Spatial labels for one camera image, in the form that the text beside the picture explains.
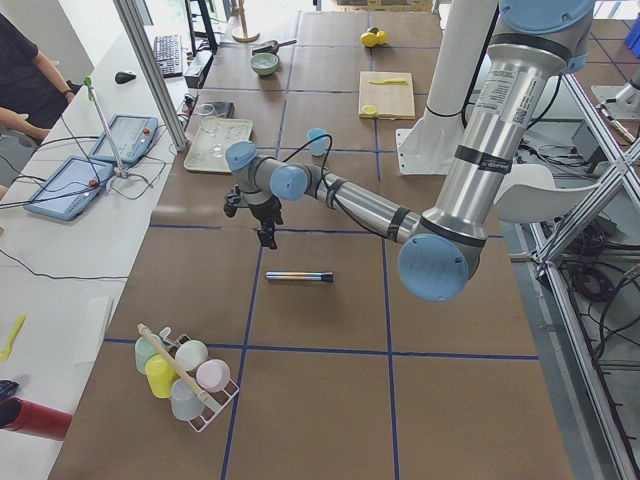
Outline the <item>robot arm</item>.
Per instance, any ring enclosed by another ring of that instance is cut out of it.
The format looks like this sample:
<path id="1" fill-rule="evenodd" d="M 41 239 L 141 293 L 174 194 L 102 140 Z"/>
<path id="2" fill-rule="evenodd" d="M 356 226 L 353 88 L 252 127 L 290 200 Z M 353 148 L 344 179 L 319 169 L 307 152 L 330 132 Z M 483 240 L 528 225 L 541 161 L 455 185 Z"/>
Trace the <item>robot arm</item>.
<path id="1" fill-rule="evenodd" d="M 261 157 L 238 141 L 225 157 L 236 185 L 225 197 L 233 217 L 247 208 L 260 243 L 275 248 L 281 203 L 308 195 L 384 239 L 401 244 L 399 276 L 414 295 L 445 301 L 477 270 L 484 223 L 547 81 L 582 67 L 591 1 L 501 1 L 488 44 L 490 69 L 456 147 L 435 205 L 422 214 L 397 205 L 317 164 Z"/>

